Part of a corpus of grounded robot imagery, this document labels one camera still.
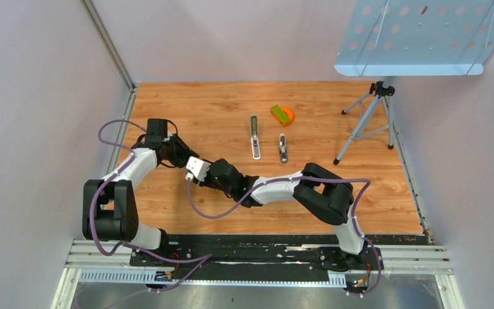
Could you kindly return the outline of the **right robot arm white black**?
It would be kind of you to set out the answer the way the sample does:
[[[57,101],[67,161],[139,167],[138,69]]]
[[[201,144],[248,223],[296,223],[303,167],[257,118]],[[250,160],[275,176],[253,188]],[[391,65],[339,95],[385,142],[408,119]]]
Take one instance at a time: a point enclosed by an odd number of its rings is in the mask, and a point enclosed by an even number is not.
[[[367,240],[356,219],[358,199],[353,184],[367,178],[344,179],[315,163],[296,173],[278,176],[248,176],[225,159],[203,160],[200,171],[191,171],[188,180],[200,187],[221,191],[235,202],[234,207],[261,207],[278,201],[297,201],[320,221],[332,226],[345,266],[359,268],[367,260]]]

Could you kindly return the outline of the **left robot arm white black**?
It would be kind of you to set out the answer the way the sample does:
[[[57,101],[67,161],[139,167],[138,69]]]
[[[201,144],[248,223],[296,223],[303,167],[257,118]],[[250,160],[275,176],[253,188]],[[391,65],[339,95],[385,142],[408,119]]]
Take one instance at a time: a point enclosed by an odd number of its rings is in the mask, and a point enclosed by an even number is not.
[[[88,180],[83,187],[83,236],[146,248],[147,258],[156,266],[170,261],[171,248],[165,244],[164,230],[140,221],[134,191],[158,166],[182,168],[189,158],[197,156],[177,131],[169,132],[170,125],[171,120],[148,119],[136,143],[122,147],[129,153],[127,158],[103,178]]]

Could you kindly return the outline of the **beige grey stapler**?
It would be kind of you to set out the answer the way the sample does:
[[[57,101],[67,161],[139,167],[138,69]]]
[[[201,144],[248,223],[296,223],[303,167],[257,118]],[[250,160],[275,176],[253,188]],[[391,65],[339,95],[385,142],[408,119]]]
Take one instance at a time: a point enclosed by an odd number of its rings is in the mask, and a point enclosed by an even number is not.
[[[250,116],[250,131],[251,131],[251,147],[252,156],[254,160],[261,159],[261,150],[259,143],[259,133],[258,133],[258,117],[256,114]]]

